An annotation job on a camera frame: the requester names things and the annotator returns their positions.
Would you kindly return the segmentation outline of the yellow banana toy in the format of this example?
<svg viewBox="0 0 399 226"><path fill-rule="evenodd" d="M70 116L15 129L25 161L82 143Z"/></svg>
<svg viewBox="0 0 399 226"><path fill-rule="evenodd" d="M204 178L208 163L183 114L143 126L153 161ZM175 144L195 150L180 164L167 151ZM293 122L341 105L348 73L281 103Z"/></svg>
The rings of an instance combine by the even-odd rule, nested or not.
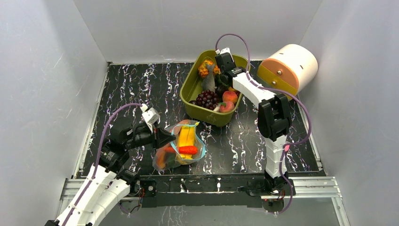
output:
<svg viewBox="0 0 399 226"><path fill-rule="evenodd" d="M196 134L194 127L182 126L179 132L178 148L181 146L195 146ZM194 155L180 154L183 159L192 159Z"/></svg>

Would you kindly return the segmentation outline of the red chili toy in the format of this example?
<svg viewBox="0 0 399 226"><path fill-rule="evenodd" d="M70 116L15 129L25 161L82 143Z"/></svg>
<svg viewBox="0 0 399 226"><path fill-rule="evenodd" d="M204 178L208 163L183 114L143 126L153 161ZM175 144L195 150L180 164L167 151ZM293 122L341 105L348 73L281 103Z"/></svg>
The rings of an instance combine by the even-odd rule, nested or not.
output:
<svg viewBox="0 0 399 226"><path fill-rule="evenodd" d="M195 155L198 153L198 148L194 145L181 146L178 148L180 154Z"/></svg>

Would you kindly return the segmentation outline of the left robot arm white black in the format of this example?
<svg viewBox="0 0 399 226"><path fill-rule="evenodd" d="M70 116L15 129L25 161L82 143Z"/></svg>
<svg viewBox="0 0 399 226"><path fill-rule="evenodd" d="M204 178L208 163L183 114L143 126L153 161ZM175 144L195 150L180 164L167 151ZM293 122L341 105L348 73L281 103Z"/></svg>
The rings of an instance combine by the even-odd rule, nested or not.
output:
<svg viewBox="0 0 399 226"><path fill-rule="evenodd" d="M47 226L97 226L127 195L140 192L139 176L123 165L133 148L151 145L159 149L174 141L176 136L150 120L134 126L113 125L109 142L102 145L99 159L90 169L81 188L65 210Z"/></svg>

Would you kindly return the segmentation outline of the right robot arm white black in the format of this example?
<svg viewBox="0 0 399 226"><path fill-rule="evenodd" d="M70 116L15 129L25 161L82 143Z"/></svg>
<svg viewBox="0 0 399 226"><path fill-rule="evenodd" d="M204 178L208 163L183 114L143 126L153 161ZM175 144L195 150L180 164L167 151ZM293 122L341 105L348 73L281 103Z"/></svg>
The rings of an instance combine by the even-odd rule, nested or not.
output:
<svg viewBox="0 0 399 226"><path fill-rule="evenodd" d="M250 77L248 71L236 66L230 53L217 51L215 60L221 70L222 81L227 81L258 109L257 127L265 140L267 160L264 177L248 181L246 193L251 196L276 195L279 198L284 194L294 195L284 160L284 145L292 125L287 97L266 90Z"/></svg>

